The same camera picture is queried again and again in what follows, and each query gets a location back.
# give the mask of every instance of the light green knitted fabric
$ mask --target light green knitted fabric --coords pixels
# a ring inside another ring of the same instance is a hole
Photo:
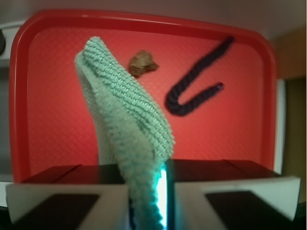
[[[92,114],[101,164],[117,163],[128,184],[138,229],[162,229],[156,185],[174,138],[159,106],[98,37],[75,59]]]

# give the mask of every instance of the tray rim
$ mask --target tray rim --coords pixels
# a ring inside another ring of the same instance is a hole
[[[267,95],[269,99],[263,102],[263,107],[266,108],[263,110],[265,113],[263,116],[267,119],[263,120],[261,137],[261,152],[270,154],[262,154],[261,162],[267,162],[265,166],[273,169],[277,67],[272,47],[263,36],[246,29],[164,16],[98,10],[45,10],[38,12],[21,26],[12,45],[9,122],[12,169],[16,182],[30,176],[30,165],[25,163],[29,162],[27,87],[25,87],[25,85],[27,86],[27,77],[22,77],[24,73],[27,73],[29,46],[36,34],[50,27],[84,27],[85,25],[91,25],[87,28],[150,32],[216,40],[222,40],[225,36],[232,35],[236,38],[237,43],[253,47],[266,63],[264,65],[266,76],[270,76],[270,78],[264,79],[265,84],[263,85],[264,92],[269,92]]]

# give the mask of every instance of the black object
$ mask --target black object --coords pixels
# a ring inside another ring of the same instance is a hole
[[[189,71],[189,73],[184,76],[182,80],[180,80],[180,82],[173,86],[173,88],[167,94],[166,97],[166,107],[171,113],[178,116],[185,116],[224,88],[224,85],[219,82],[216,85],[203,90],[201,93],[196,95],[194,98],[192,98],[185,104],[179,104],[178,102],[179,96],[190,86],[190,84],[197,78],[197,76],[206,67],[210,66],[214,61],[220,58],[226,52],[226,50],[229,48],[233,41],[234,38],[232,36],[228,37],[215,50],[200,59]]]
[[[205,195],[229,230],[290,230],[291,221],[250,191]]]
[[[134,208],[133,208],[133,201],[129,198],[129,222],[131,230],[136,230],[136,224],[134,222]]]
[[[0,230],[11,230],[13,225],[7,207],[0,206]]]
[[[167,229],[175,230],[175,183],[273,178],[280,175],[252,161],[169,159],[166,162],[166,176]]]
[[[0,55],[3,54],[4,50],[5,50],[5,38],[3,35],[2,30],[0,30]]]
[[[94,194],[56,194],[14,224],[15,230],[74,230],[99,198]]]
[[[292,222],[293,230],[306,230],[306,202],[297,205],[296,215]]]
[[[55,166],[23,183],[29,184],[124,184],[117,164]]]

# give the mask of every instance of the teal light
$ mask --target teal light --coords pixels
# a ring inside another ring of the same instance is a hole
[[[162,216],[161,224],[166,230],[166,220],[167,220],[167,179],[166,170],[161,170],[161,178],[158,181],[157,192],[158,192],[158,202],[157,205],[160,209],[160,214]]]

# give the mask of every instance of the brown crumpled object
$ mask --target brown crumpled object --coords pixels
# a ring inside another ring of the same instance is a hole
[[[129,62],[130,74],[134,77],[140,77],[145,72],[156,70],[159,67],[153,61],[153,56],[149,51],[141,50]]]

